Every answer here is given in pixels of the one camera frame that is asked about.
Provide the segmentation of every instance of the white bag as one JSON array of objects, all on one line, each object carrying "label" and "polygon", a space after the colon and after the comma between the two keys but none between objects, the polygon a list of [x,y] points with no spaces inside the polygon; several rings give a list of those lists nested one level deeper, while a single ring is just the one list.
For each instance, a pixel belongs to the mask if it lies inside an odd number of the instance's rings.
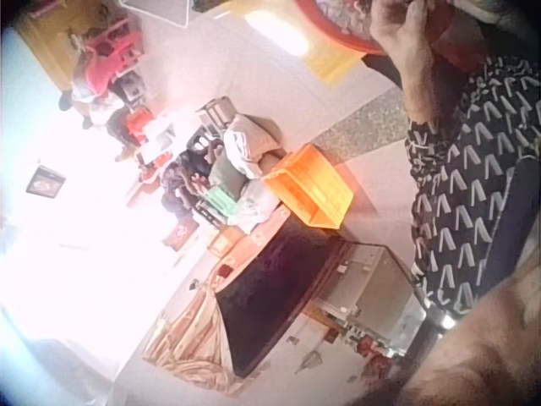
[{"label": "white bag", "polygon": [[263,154],[280,148],[272,135],[242,114],[237,114],[223,135],[227,156],[247,178],[261,178],[258,162]]}]

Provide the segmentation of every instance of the orange basket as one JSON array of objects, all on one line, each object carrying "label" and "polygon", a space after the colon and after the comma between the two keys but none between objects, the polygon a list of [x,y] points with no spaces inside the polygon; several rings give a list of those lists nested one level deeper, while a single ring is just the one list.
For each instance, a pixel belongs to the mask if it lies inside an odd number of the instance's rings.
[{"label": "orange basket", "polygon": [[287,154],[263,180],[311,227],[338,229],[353,200],[335,168],[310,144]]}]

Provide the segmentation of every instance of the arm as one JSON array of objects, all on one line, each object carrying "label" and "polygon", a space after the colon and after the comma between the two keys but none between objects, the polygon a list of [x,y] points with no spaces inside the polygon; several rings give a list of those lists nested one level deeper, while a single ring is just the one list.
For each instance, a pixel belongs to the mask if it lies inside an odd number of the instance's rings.
[{"label": "arm", "polygon": [[527,401],[541,378],[540,304],[539,267],[510,277],[440,340],[407,389],[445,404]]},{"label": "arm", "polygon": [[402,79],[404,103],[409,118],[430,123],[439,115],[434,95],[434,58],[425,35],[426,0],[374,0],[372,37],[391,57]]}]

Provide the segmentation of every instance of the red chair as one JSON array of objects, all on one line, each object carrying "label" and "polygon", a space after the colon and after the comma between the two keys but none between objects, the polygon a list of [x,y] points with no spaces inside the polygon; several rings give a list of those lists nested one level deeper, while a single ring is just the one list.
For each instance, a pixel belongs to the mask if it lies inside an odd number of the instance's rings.
[{"label": "red chair", "polygon": [[85,43],[89,55],[86,81],[96,96],[107,91],[109,82],[133,68],[142,55],[140,31],[130,31],[122,19]]}]

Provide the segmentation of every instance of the small item on floor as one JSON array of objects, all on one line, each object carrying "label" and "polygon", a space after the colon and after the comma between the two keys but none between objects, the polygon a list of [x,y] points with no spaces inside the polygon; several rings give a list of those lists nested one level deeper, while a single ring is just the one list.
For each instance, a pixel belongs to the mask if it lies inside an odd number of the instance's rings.
[{"label": "small item on floor", "polygon": [[225,264],[218,268],[218,276],[223,277],[224,279],[227,279],[229,275],[231,275],[231,272],[233,272],[233,268]]},{"label": "small item on floor", "polygon": [[295,371],[295,375],[298,374],[301,370],[312,370],[313,368],[321,364],[323,364],[323,359],[321,358],[321,354],[315,350],[310,351],[309,353],[304,355],[303,362]]},{"label": "small item on floor", "polygon": [[362,377],[368,381],[385,379],[391,372],[393,360],[382,354],[375,354],[364,367]]},{"label": "small item on floor", "polygon": [[301,342],[301,340],[299,340],[298,338],[294,337],[294,336],[289,336],[286,340],[287,343],[291,343],[293,345],[297,345]]},{"label": "small item on floor", "polygon": [[325,334],[325,337],[323,339],[329,344],[334,344],[339,335],[340,332],[338,330],[336,330],[335,328],[330,328],[329,330],[327,330],[327,333]]},{"label": "small item on floor", "polygon": [[201,286],[201,282],[199,281],[199,279],[194,279],[194,280],[189,284],[189,290],[199,289],[199,286]]}]

